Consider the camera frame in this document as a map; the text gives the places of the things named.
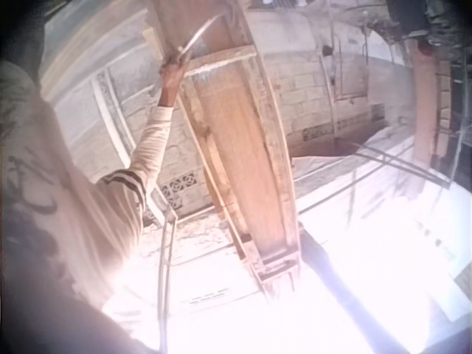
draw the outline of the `stone block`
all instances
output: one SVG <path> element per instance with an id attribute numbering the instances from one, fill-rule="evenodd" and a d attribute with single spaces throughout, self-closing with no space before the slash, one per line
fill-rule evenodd
<path id="1" fill-rule="evenodd" d="M 303 89 L 308 86 L 315 86 L 315 80 L 312 74 L 298 75 L 294 77 L 295 87 L 297 89 Z"/>
<path id="2" fill-rule="evenodd" d="M 437 73 L 439 75 L 451 76 L 451 64 L 447 60 L 440 60 L 437 64 Z"/>
<path id="3" fill-rule="evenodd" d="M 295 103 L 301 103 L 306 100 L 305 90 L 294 90 L 284 92 L 280 95 L 282 104 L 293 105 Z"/>
<path id="4" fill-rule="evenodd" d="M 451 109 L 450 108 L 442 109 L 441 114 L 440 114 L 440 118 L 450 121 L 451 120 Z"/>
<path id="5" fill-rule="evenodd" d="M 297 116 L 295 105 L 279 105 L 282 121 L 291 120 Z"/>
<path id="6" fill-rule="evenodd" d="M 321 70 L 321 65 L 319 63 L 304 63 L 302 65 L 303 71 L 304 72 L 317 72 Z"/>
<path id="7" fill-rule="evenodd" d="M 441 92 L 451 90 L 451 78 L 446 76 L 439 76 Z"/>
<path id="8" fill-rule="evenodd" d="M 284 63 L 279 64 L 278 77 L 293 77 L 301 74 L 310 74 L 319 70 L 318 63 Z"/>
<path id="9" fill-rule="evenodd" d="M 312 75 L 313 81 L 315 82 L 316 86 L 326 87 L 325 75 L 323 74 L 321 68 L 318 71 L 314 72 Z"/>
<path id="10" fill-rule="evenodd" d="M 322 99 L 325 98 L 326 91 L 325 88 L 322 86 L 319 87 L 308 87 L 306 88 L 306 96 L 308 100 L 317 100 L 317 99 Z"/>
<path id="11" fill-rule="evenodd" d="M 323 111 L 329 107 L 327 100 L 309 100 L 302 103 L 302 113 L 309 114 L 313 112 Z"/>
<path id="12" fill-rule="evenodd" d="M 167 141 L 169 145 L 178 145 L 186 139 L 189 139 L 189 137 L 185 135 L 184 129 L 179 126 L 170 127 L 169 139 Z"/>
<path id="13" fill-rule="evenodd" d="M 451 107 L 451 93 L 450 92 L 441 92 L 441 109 Z"/>
<path id="14" fill-rule="evenodd" d="M 275 93 L 282 93 L 295 89 L 293 80 L 290 77 L 284 77 L 283 79 L 274 77 L 271 79 L 271 83 Z"/>
<path id="15" fill-rule="evenodd" d="M 294 130 L 292 129 L 292 121 L 287 119 L 282 119 L 282 127 L 283 132 L 285 135 L 292 133 Z"/>

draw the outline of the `white wall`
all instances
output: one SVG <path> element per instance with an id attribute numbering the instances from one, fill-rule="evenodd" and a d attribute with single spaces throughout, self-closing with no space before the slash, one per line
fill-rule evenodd
<path id="1" fill-rule="evenodd" d="M 310 24 L 299 13 L 249 12 L 246 15 L 254 41 L 263 54 L 316 49 Z"/>
<path id="2" fill-rule="evenodd" d="M 329 22 L 313 15 L 292 12 L 254 11 L 247 13 L 249 27 L 261 53 L 306 52 L 331 44 Z M 335 22 L 335 48 L 341 43 L 345 54 L 365 54 L 365 37 L 362 31 L 349 24 Z M 376 32 L 367 37 L 369 56 L 405 65 L 399 46 L 389 45 Z"/>

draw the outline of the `brick wall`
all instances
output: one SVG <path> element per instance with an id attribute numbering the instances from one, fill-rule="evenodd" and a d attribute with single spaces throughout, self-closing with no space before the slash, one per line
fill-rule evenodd
<path id="1" fill-rule="evenodd" d="M 123 168 L 103 121 L 88 129 L 71 146 L 71 155 L 75 166 L 92 182 Z"/>
<path id="2" fill-rule="evenodd" d="M 276 94 L 288 149 L 295 151 L 309 140 L 309 129 L 330 125 L 329 98 L 319 56 L 315 52 L 271 53 L 264 55 L 264 62 Z M 354 97 L 339 100 L 336 111 L 339 122 L 353 116 L 369 118 L 370 106 L 367 97 Z"/>

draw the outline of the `metal rod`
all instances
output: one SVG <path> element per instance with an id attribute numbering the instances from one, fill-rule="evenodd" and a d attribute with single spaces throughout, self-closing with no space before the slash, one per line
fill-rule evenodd
<path id="1" fill-rule="evenodd" d="M 190 262 L 193 262 L 194 260 L 200 260 L 201 258 L 204 258 L 204 257 L 208 257 L 212 254 L 215 254 L 215 253 L 218 253 L 220 251 L 223 251 L 225 249 L 231 249 L 235 247 L 235 243 L 234 242 L 231 242 L 231 243 L 228 243 L 224 246 L 221 246 L 221 247 L 217 247 L 216 249 L 212 249 L 211 251 L 208 251 L 208 252 L 205 252 L 203 254 L 200 254 L 198 255 L 197 257 L 192 257 L 192 258 L 189 258 L 188 260 L 183 260 L 179 263 L 173 263 L 171 264 L 172 267 L 176 267 L 176 266 L 182 266 L 183 264 L 187 264 L 187 263 L 190 263 Z"/>
<path id="2" fill-rule="evenodd" d="M 421 177 L 421 178 L 424 178 L 425 180 L 427 181 L 430 181 L 434 184 L 437 184 L 438 186 L 442 187 L 444 185 L 444 183 L 446 183 L 446 181 L 443 181 L 441 178 L 438 178 L 438 177 L 435 177 L 435 178 L 432 178 L 432 177 L 429 177 L 429 176 L 425 176 L 424 174 L 422 173 L 419 173 L 415 170 L 410 170 L 409 168 L 406 168 L 406 167 L 403 167 L 403 166 L 400 166 L 399 164 L 393 164 L 389 161 L 384 161 L 384 160 L 380 160 L 380 159 L 377 159 L 375 157 L 372 157 L 372 156 L 369 156 L 369 155 L 364 155 L 362 153 L 356 153 L 355 154 L 356 156 L 359 156 L 359 157 L 364 157 L 365 159 L 369 159 L 369 160 L 372 160 L 372 161 L 375 161 L 375 162 L 380 162 L 381 164 L 385 164 L 387 166 L 391 166 L 391 167 L 395 167 L 399 170 L 402 170 L 402 171 L 405 171 L 407 173 L 411 173 L 412 175 L 415 175 L 415 176 L 418 176 L 418 177 Z"/>
<path id="3" fill-rule="evenodd" d="M 162 327 L 159 325 L 160 344 L 159 349 L 162 354 L 167 354 L 167 320 L 169 317 L 169 294 L 170 294 L 170 263 L 172 261 L 172 250 L 174 238 L 176 236 L 177 217 L 174 218 L 172 232 L 170 233 L 169 255 L 167 257 L 167 271 L 165 277 L 165 287 L 163 289 L 164 302 L 162 304 Z"/>
<path id="4" fill-rule="evenodd" d="M 468 82 L 468 73 L 467 73 L 467 55 L 465 53 L 465 48 L 462 49 L 462 119 L 460 123 L 459 138 L 457 139 L 456 153 L 454 154 L 454 160 L 451 166 L 451 174 L 449 175 L 449 187 L 454 182 L 456 177 L 457 166 L 459 164 L 460 151 L 462 149 L 462 140 L 465 136 L 465 123 L 467 118 L 470 116 L 470 103 L 469 103 L 469 82 Z"/>
<path id="5" fill-rule="evenodd" d="M 322 55 L 319 56 L 319 62 L 322 66 L 322 70 L 324 74 L 324 83 L 326 85 L 327 95 L 328 95 L 328 99 L 330 103 L 331 131 L 333 132 L 333 138 L 335 139 L 337 137 L 336 123 L 338 120 L 337 120 L 337 117 L 335 117 L 336 112 L 335 112 L 335 107 L 334 107 L 335 103 L 334 103 L 334 97 L 333 97 L 333 90 L 331 89 L 332 86 L 331 86 L 330 78 L 328 77 L 328 74 L 326 72 L 325 62 L 323 61 Z"/>
<path id="6" fill-rule="evenodd" d="M 437 176 L 435 176 L 434 174 L 430 173 L 429 171 L 417 166 L 416 164 L 413 164 L 411 162 L 408 162 L 408 161 L 405 161 L 403 159 L 399 159 L 398 157 L 396 156 L 393 156 L 393 155 L 390 155 L 389 153 L 385 153 L 383 152 L 382 150 L 379 150 L 379 149 L 376 149 L 375 147 L 370 147 L 370 146 L 367 146 L 367 145 L 363 145 L 363 144 L 359 144 L 357 142 L 351 142 L 349 140 L 346 140 L 346 139 L 342 139 L 344 142 L 347 142 L 348 144 L 351 144 L 351 145 L 354 145 L 354 146 L 357 146 L 359 148 L 364 148 L 364 149 L 367 149 L 367 150 L 371 150 L 373 151 L 374 153 L 379 153 L 383 156 L 386 156 L 386 157 L 389 157 L 391 158 L 392 160 L 395 160 L 395 161 L 398 161 L 398 162 L 401 162 L 402 164 L 405 164 L 406 166 L 410 166 L 411 168 L 414 168 L 418 171 L 420 171 L 421 173 L 424 173 L 426 175 L 430 175 L 432 176 L 432 178 L 436 177 L 438 178 Z"/>
<path id="7" fill-rule="evenodd" d="M 163 282 L 164 282 L 164 263 L 165 263 L 165 239 L 167 235 L 167 224 L 169 222 L 169 209 L 166 210 L 165 216 L 164 216 L 164 225 L 162 227 L 162 238 L 161 238 L 161 252 L 159 255 L 159 270 L 158 270 L 158 279 L 157 279 L 157 320 L 159 323 L 159 338 L 161 338 L 161 333 L 162 328 L 164 326 L 163 321 L 164 321 L 164 308 L 162 307 L 162 302 L 163 302 L 163 291 L 164 289 L 162 288 Z"/>
<path id="8" fill-rule="evenodd" d="M 399 154 L 398 154 L 397 156 L 403 155 L 406 151 L 410 150 L 412 147 L 413 147 L 413 144 L 411 144 L 411 145 L 408 146 L 407 148 L 403 149 L 401 152 L 399 152 Z M 321 205 L 321 204 L 323 204 L 324 202 L 329 201 L 331 198 L 334 198 L 334 197 L 336 197 L 337 195 L 343 193 L 345 190 L 348 190 L 349 188 L 351 188 L 354 184 L 357 184 L 357 183 L 359 183 L 360 181 L 363 181 L 363 180 L 366 179 L 367 177 L 369 177 L 369 176 L 371 176 L 372 174 L 374 174 L 375 172 L 379 171 L 383 166 L 384 166 L 384 164 L 382 164 L 382 165 L 379 166 L 379 167 L 376 167 L 374 170 L 372 170 L 372 171 L 366 173 L 365 175 L 359 177 L 359 178 L 358 178 L 357 180 L 355 180 L 354 182 L 351 182 L 351 183 L 349 183 L 347 186 L 342 187 L 340 190 L 337 190 L 337 191 L 335 191 L 334 193 L 331 193 L 328 197 L 323 198 L 322 200 L 317 201 L 315 204 L 312 204 L 312 205 L 307 206 L 306 208 L 300 210 L 300 211 L 298 212 L 298 215 L 303 215 L 303 214 L 305 214 L 306 212 L 309 212 L 310 210 L 316 208 L 318 205 Z"/>

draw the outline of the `person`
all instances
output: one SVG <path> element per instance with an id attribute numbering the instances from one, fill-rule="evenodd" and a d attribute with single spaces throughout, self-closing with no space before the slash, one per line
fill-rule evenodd
<path id="1" fill-rule="evenodd" d="M 0 62 L 3 350 L 150 353 L 100 309 L 139 243 L 188 57 L 162 67 L 162 93 L 130 166 L 92 184 L 41 97 L 42 7 L 19 29 Z"/>

